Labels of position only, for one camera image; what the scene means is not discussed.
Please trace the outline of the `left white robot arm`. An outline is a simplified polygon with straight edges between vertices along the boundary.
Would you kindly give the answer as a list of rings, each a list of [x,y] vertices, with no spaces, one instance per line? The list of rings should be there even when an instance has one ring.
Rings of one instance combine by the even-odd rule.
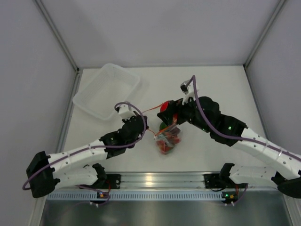
[[[147,116],[134,113],[130,118],[123,119],[120,129],[88,145],[61,153],[38,152],[26,169],[28,179],[22,189],[30,190],[34,198],[40,198],[62,187],[101,188],[107,180],[101,161],[134,148],[146,129]]]

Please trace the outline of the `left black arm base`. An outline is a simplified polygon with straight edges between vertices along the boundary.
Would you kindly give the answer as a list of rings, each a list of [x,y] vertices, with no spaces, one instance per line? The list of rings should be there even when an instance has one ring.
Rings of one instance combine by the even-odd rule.
[[[120,189],[121,175],[120,174],[106,174],[106,176],[100,176],[92,185],[80,185],[80,188],[89,189]]]

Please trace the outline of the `red fake tomato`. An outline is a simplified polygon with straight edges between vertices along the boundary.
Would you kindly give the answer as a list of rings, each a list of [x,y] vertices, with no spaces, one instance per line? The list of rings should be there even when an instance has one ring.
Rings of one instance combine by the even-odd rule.
[[[169,106],[169,101],[165,101],[164,103],[162,103],[161,107],[160,107],[160,112],[164,112]]]

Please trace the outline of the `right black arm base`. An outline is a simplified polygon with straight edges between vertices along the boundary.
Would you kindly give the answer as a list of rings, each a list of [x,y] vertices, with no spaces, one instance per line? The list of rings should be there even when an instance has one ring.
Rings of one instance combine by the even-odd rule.
[[[218,173],[204,174],[205,188],[226,189],[236,188],[236,184],[227,176],[220,176]]]

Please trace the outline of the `clear zip top bag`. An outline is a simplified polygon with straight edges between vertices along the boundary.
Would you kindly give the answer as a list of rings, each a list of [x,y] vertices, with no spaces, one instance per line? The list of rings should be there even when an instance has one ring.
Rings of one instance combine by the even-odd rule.
[[[159,126],[162,123],[162,120],[157,116],[159,113],[160,107],[162,104],[148,109],[143,112],[144,115],[148,118],[148,131],[154,135],[154,142],[161,154],[167,155],[170,154],[173,149],[181,142],[182,132],[173,124],[167,126],[164,130],[160,131]]]

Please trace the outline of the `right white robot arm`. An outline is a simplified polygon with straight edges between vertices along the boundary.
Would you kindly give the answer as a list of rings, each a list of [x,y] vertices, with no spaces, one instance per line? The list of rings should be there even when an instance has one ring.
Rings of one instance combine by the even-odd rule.
[[[241,150],[265,163],[246,167],[225,163],[219,173],[223,187],[251,184],[276,188],[281,193],[301,197],[301,157],[256,134],[244,122],[220,112],[219,104],[209,97],[181,99],[163,104],[157,116],[166,125],[185,122],[209,134],[215,142]]]

